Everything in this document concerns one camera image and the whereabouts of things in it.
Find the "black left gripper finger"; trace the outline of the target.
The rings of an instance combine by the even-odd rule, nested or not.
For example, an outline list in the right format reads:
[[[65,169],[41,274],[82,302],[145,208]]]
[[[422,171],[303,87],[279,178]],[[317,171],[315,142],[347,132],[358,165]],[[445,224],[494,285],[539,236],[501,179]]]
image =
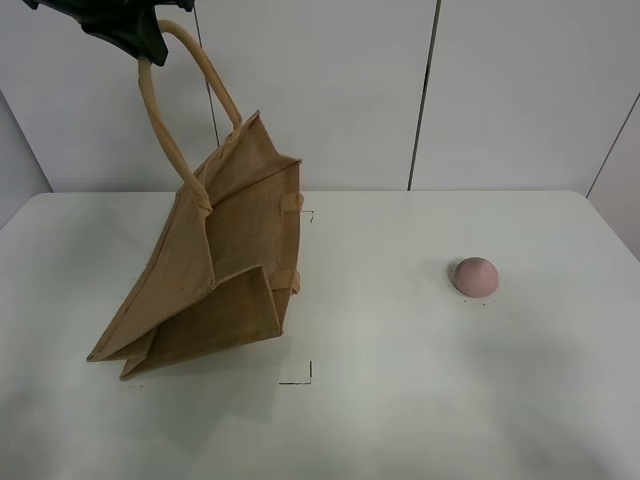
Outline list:
[[[158,5],[174,5],[191,12],[194,0],[24,0],[32,10],[40,5],[67,15],[82,31],[104,40],[132,57],[163,66],[168,49],[156,16]]]

